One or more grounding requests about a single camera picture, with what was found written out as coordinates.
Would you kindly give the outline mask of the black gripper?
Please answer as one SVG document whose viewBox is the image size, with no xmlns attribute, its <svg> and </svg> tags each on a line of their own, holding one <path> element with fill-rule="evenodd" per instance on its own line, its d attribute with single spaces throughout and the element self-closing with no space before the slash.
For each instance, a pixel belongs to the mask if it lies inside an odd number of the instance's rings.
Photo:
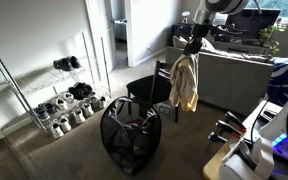
<svg viewBox="0 0 288 180">
<path fill-rule="evenodd" d="M 202 38 L 208 34 L 209 29 L 209 25 L 194 24 L 191 31 L 192 39 L 186 44 L 183 55 L 198 53 L 202 47 Z"/>
</svg>

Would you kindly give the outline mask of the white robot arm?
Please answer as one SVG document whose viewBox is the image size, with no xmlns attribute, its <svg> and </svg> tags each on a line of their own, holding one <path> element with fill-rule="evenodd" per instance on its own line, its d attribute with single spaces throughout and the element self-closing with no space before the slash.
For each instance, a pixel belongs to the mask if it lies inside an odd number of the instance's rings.
<svg viewBox="0 0 288 180">
<path fill-rule="evenodd" d="M 191 39 L 186 44 L 183 54 L 198 53 L 202 46 L 202 38 L 213 27 L 212 22 L 216 13 L 236 14 L 242 11 L 249 0 L 200 0 L 193 18 L 193 28 L 190 33 Z"/>
</svg>

